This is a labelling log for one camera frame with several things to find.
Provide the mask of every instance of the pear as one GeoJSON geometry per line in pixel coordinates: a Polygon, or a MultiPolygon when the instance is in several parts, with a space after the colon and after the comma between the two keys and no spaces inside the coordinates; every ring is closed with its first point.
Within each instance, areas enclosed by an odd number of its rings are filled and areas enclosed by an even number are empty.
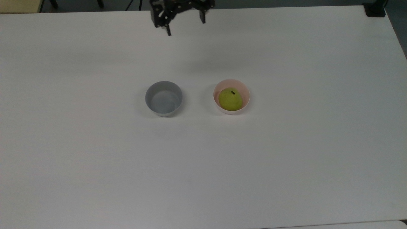
{"type": "Polygon", "coordinates": [[[219,104],[225,110],[235,111],[242,107],[243,100],[236,88],[225,88],[219,94],[219,104]]]}

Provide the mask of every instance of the white table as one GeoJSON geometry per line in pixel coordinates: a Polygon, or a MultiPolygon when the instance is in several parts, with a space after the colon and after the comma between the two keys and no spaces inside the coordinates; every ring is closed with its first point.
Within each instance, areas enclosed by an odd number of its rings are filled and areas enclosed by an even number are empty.
{"type": "Polygon", "coordinates": [[[362,6],[0,15],[1,228],[407,218],[407,61],[362,6]],[[252,93],[240,115],[219,81],[252,93]],[[177,83],[161,118],[147,88],[177,83]]]}
{"type": "Polygon", "coordinates": [[[385,221],[296,227],[296,229],[407,229],[407,226],[401,221],[385,221]]]}

